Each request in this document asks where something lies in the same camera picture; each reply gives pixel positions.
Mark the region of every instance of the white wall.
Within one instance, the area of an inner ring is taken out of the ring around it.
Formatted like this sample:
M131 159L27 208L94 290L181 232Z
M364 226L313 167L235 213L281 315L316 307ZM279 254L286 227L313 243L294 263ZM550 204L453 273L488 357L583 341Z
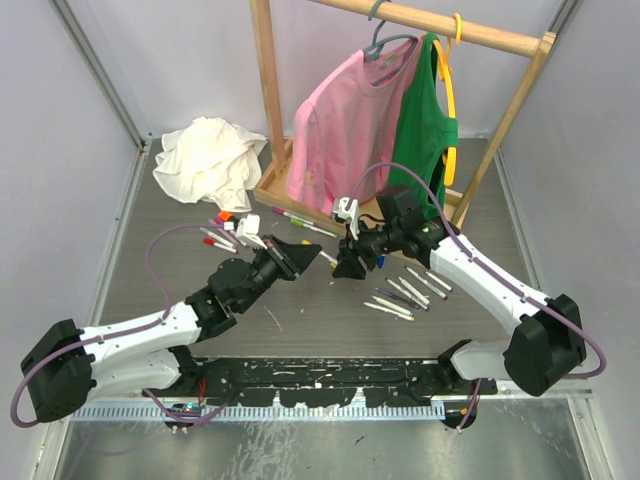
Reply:
M617 478L638 478L640 444L639 23L637 2L583 2L503 145L541 283L607 354L593 388Z
M71 0L130 108L158 136L220 116L266 133L248 0ZM402 0L463 20L541 36L560 0ZM285 128L297 107L377 20L302 0L272 0ZM383 36L408 32L387 24ZM491 132L526 60L462 44L451 60L462 134Z
M19 479L42 434L9 420L20 361L52 323L87 321L135 147L49 3L1 10L0 476Z

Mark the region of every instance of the pink shirt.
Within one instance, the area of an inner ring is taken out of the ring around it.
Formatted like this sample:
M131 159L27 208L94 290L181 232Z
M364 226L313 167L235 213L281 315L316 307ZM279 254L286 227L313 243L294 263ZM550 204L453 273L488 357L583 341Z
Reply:
M359 50L300 106L287 178L291 198L328 215L336 198L351 195L369 165L391 161L402 95L413 79L421 47L421 40L407 40L368 62ZM398 68L383 84L372 85ZM386 186L388 170L367 177L359 201Z

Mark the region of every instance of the crumpled towel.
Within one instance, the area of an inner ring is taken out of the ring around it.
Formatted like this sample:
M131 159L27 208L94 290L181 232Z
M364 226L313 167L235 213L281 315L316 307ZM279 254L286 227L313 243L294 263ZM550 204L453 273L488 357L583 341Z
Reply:
M221 118L198 118L184 130L162 136L153 176L182 203L214 202L221 210L248 212L246 190L262 176L258 154L267 139Z

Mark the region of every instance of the wooden clothes rack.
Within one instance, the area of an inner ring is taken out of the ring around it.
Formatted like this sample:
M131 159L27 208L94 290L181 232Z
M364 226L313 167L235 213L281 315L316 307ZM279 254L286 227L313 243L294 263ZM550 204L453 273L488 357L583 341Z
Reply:
M318 225L335 231L336 233L342 233L344 231L344 225L335 223L321 211L296 202L287 195L285 181L293 154L293 139L289 138L285 140L282 130L282 114L280 112L280 94L278 91L278 72L273 42L270 0L249 1L251 4L253 31L258 51L262 95L264 98L272 155L271 164L254 189L256 200L313 220ZM375 3L374 0L310 1L361 15L368 15ZM455 38L456 36L456 21L453 17L445 17L397 3L383 2L376 11L375 17L407 27L445 35L450 38ZM478 189L482 177L486 173L502 140L509 131L509 127L520 110L524 99L538 77L553 46L555 34L546 32L542 38L535 38L464 20L461 40L528 57L530 61L469 186L464 193L447 189L445 214L451 223L458 227L462 225L471 199ZM379 216L380 214L375 199L363 203L360 206L360 211L361 213L370 213L374 216Z

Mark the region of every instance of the green shirt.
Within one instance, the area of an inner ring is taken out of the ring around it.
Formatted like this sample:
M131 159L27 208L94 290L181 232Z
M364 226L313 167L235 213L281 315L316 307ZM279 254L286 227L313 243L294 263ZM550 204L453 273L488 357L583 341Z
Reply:
M436 194L444 207L444 163L442 154L448 147L458 146L458 120L442 113L436 95L438 52L433 41L438 36L429 33L422 44L416 73L402 97L402 106L393 162L404 165L418 174ZM411 176L392 168L388 185L406 185L424 209L425 216L437 215L427 192Z

